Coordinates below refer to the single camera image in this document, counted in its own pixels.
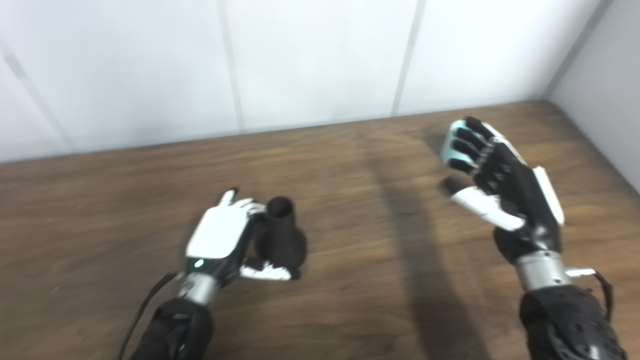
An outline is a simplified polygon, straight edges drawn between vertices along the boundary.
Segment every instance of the robot finger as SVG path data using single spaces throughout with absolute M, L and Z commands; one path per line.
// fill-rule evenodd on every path
M 483 140 L 480 140 L 480 137 L 474 135 L 473 132 L 462 127 L 456 130 L 456 136 L 460 140 L 464 140 L 473 145 L 478 152 L 481 152 L 487 146 L 487 143 Z
M 236 201 L 232 206 L 234 208 L 243 208 L 243 207 L 251 204 L 252 202 L 253 202 L 253 199 L 251 197 L 249 197 L 247 199 L 242 199 L 242 200 Z
M 297 270 L 275 267 L 266 260 L 248 258 L 240 268 L 240 276 L 256 280 L 288 281 L 298 280 L 300 273 Z
M 494 128 L 492 128 L 488 124 L 485 124 L 484 122 L 481 122 L 475 117 L 465 117 L 465 126 L 482 136 L 488 142 L 490 142 L 491 139 L 495 138 L 496 136 L 502 137 L 502 135 L 498 133 Z
M 474 160 L 471 157 L 469 157 L 469 155 L 463 154 L 462 152 L 457 151 L 452 147 L 453 141 L 458 138 L 456 136 L 456 132 L 460 128 L 467 129 L 465 127 L 465 121 L 462 119 L 452 122 L 451 125 L 449 126 L 447 136 L 444 142 L 442 143 L 442 148 L 440 149 L 440 160 L 442 160 L 442 163 L 444 164 L 448 164 L 449 160 L 451 159 L 459 159 L 462 161 L 466 161 L 467 163 L 474 162 Z
M 249 213 L 249 215 L 265 213 L 267 211 L 267 207 L 258 202 L 252 202 L 251 204 L 245 206 L 244 208 L 246 209 L 246 212 Z
M 465 187 L 452 178 L 445 179 L 445 187 L 452 193 L 451 200 L 463 206 L 501 229 L 514 231 L 524 225 L 524 219 L 515 217 L 500 209 L 499 199 L 476 186 Z
M 469 156 L 473 161 L 477 161 L 480 158 L 480 154 L 476 149 L 468 142 L 462 140 L 453 140 L 451 142 L 451 148 L 455 151 L 461 152 L 464 155 Z
M 237 187 L 233 187 L 233 188 L 227 190 L 222 195 L 222 198 L 220 199 L 220 202 L 218 203 L 218 205 L 219 206 L 230 206 L 233 203 L 234 197 L 236 196 L 237 193 L 238 193 L 238 188 Z
M 494 140 L 495 148 L 493 151 L 499 155 L 505 165 L 513 166 L 515 163 L 527 164 L 509 140 L 505 138 L 494 138 Z
M 470 174 L 476 169 L 474 165 L 471 165 L 470 163 L 467 163 L 466 161 L 460 159 L 449 159 L 447 165 L 452 169 L 462 171 L 466 174 Z

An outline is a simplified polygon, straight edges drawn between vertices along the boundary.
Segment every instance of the wood grain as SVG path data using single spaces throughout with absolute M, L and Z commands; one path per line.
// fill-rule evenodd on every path
M 547 168 L 566 262 L 616 286 L 615 328 L 639 357 L 639 197 L 555 106 L 526 102 L 1 165 L 2 358 L 114 359 L 199 217 L 239 185 L 292 197 L 310 254 L 298 282 L 222 291 L 208 358 L 527 359 L 492 227 L 438 191 L 438 148 L 464 115 Z

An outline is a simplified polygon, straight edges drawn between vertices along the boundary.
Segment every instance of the humanoid robot hand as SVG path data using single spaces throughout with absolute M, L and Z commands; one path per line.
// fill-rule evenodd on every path
M 296 276 L 266 259 L 247 258 L 254 225 L 265 213 L 253 199 L 234 202 L 237 189 L 228 190 L 220 203 L 202 216 L 186 249 L 188 273 L 207 273 L 225 286 L 238 276 L 261 280 L 291 280 Z
M 440 157 L 475 182 L 467 187 L 448 177 L 445 186 L 453 201 L 496 225 L 497 245 L 509 261 L 532 250 L 561 251 L 564 214 L 547 172 L 527 166 L 491 125 L 473 117 L 453 122 Z

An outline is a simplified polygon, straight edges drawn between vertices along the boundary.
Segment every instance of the white fingertip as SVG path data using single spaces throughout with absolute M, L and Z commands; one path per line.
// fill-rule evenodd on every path
M 476 186 L 470 186 L 455 193 L 451 200 L 480 216 L 497 227 L 515 231 L 524 226 L 525 220 L 504 212 L 500 208 L 500 199 L 487 195 Z
M 249 215 L 265 213 L 265 212 L 267 212 L 267 207 L 265 205 L 263 205 L 263 204 L 258 203 L 258 202 L 252 202 L 248 206 L 248 209 L 246 209 L 246 212 Z
M 563 226 L 564 211 L 562 210 L 562 206 L 560 205 L 560 200 L 558 200 L 556 191 L 554 190 L 553 185 L 551 185 L 551 180 L 547 175 L 547 171 L 543 167 L 535 167 L 533 168 L 533 174 L 536 176 L 536 179 L 538 180 L 538 184 L 540 184 L 542 193 L 545 195 L 547 204 L 549 204 L 549 207 L 551 208 L 551 212 L 554 214 L 556 221 L 560 226 Z
M 218 205 L 220 205 L 220 206 L 229 206 L 229 205 L 231 205 L 231 203 L 233 202 L 235 196 L 236 196 L 236 189 L 227 190 L 222 195 L 222 199 L 220 199 L 220 203 Z
M 459 159 L 467 163 L 474 162 L 469 155 L 451 148 L 451 143 L 456 139 L 456 131 L 461 128 L 468 129 L 464 120 L 456 120 L 449 126 L 449 132 L 444 140 L 444 144 L 442 144 L 442 149 L 440 149 L 440 159 L 445 164 L 448 164 L 451 159 Z
M 243 265 L 240 268 L 240 276 L 256 280 L 291 280 L 291 274 L 286 268 L 274 268 L 273 264 L 269 263 L 268 261 L 265 261 L 265 265 L 262 270 Z
M 252 202 L 253 202 L 252 198 L 242 199 L 242 200 L 236 201 L 233 206 L 235 206 L 236 208 L 242 208 L 243 206 L 247 204 L 251 204 Z

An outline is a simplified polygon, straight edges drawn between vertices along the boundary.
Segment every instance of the wall seam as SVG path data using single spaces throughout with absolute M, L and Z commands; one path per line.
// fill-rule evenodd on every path
M 237 78 L 236 61 L 231 41 L 231 30 L 225 0 L 218 0 L 218 20 L 222 34 L 222 43 L 225 48 L 225 57 L 227 58 L 227 71 L 229 72 L 229 81 L 231 82 L 231 94 L 234 99 L 234 107 L 236 109 L 238 130 L 243 134 L 246 132 L 246 129 L 244 126 L 242 103 L 240 101 L 240 87 Z
M 415 5 L 415 12 L 413 13 L 411 30 L 409 30 L 409 37 L 407 39 L 406 49 L 404 50 L 404 58 L 400 68 L 400 75 L 398 76 L 396 95 L 394 96 L 394 103 L 391 107 L 391 117 L 397 116 L 398 109 L 400 108 L 400 101 L 402 100 L 402 95 L 404 92 L 404 84 L 406 83 L 406 77 L 409 73 L 409 67 L 411 66 L 413 50 L 415 49 L 415 43 L 418 39 L 418 33 L 420 31 L 420 25 L 422 24 L 422 18 L 424 17 L 424 8 L 426 6 L 426 3 L 426 0 L 418 0 Z
M 9 48 L 7 43 L 4 41 L 4 38 L 0 35 L 0 56 L 3 57 L 3 60 L 6 62 L 7 66 L 18 80 L 18 82 L 22 85 L 27 95 L 33 101 L 33 104 L 36 106 L 38 111 L 42 114 L 43 119 L 46 121 L 49 129 L 52 133 L 58 137 L 58 140 L 65 148 L 67 154 L 77 153 L 78 150 L 74 145 L 71 137 L 67 134 L 64 126 L 55 116 L 51 107 L 45 100 L 42 93 L 35 86 L 33 80 L 29 77 L 26 70 L 22 66 L 21 62 L 18 60 L 18 57 L 13 53 L 13 51 Z
M 560 66 L 558 66 L 556 73 L 553 75 L 553 77 L 551 77 L 549 84 L 547 85 L 545 91 L 543 91 L 542 93 L 542 100 L 549 100 L 551 98 L 551 95 L 556 90 L 558 84 L 560 84 L 564 76 L 567 74 L 575 59 L 584 48 L 587 40 L 589 40 L 589 38 L 593 34 L 593 31 L 606 14 L 611 3 L 613 3 L 613 0 L 600 0 L 598 6 L 596 6 L 596 8 L 593 10 L 593 13 L 591 13 L 591 16 L 589 16 L 589 19 L 584 24 L 584 27 L 578 34 L 578 37 L 573 42 L 571 49 L 569 49 L 569 52 L 560 63 Z

